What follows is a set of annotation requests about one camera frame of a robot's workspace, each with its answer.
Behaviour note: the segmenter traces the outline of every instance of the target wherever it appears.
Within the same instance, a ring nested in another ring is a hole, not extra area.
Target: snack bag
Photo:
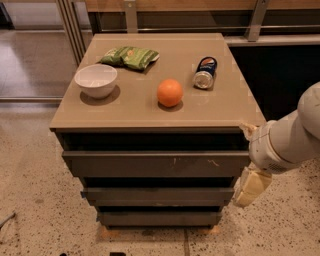
[[[156,61],[158,58],[159,53],[156,51],[124,46],[111,49],[100,62],[110,66],[127,66],[135,70],[144,70],[150,62]]]

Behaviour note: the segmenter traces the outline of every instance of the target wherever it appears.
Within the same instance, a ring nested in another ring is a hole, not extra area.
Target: floor
[[[75,72],[69,51],[63,33],[0,31],[0,96],[63,95]],[[16,212],[0,231],[0,255],[319,255],[320,159],[274,176],[247,208],[231,202],[212,230],[108,231],[48,129],[56,109],[0,105],[0,220]]]

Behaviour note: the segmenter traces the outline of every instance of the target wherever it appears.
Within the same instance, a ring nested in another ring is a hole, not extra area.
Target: scratch on drawer
[[[209,162],[209,163],[212,163],[213,165],[215,165],[215,166],[217,166],[217,167],[220,166],[220,165],[218,165],[218,164],[217,164],[214,160],[212,160],[212,159],[211,159],[211,160],[208,160],[208,162]]]

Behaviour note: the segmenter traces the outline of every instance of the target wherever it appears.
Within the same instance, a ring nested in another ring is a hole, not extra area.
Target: can
[[[213,57],[203,58],[193,77],[193,84],[195,87],[200,89],[209,89],[213,84],[214,73],[217,68],[217,60]]]

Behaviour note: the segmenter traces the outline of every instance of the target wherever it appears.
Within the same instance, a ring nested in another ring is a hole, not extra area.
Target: can lid
[[[212,76],[206,71],[197,72],[193,78],[193,83],[200,89],[208,89],[212,85]]]

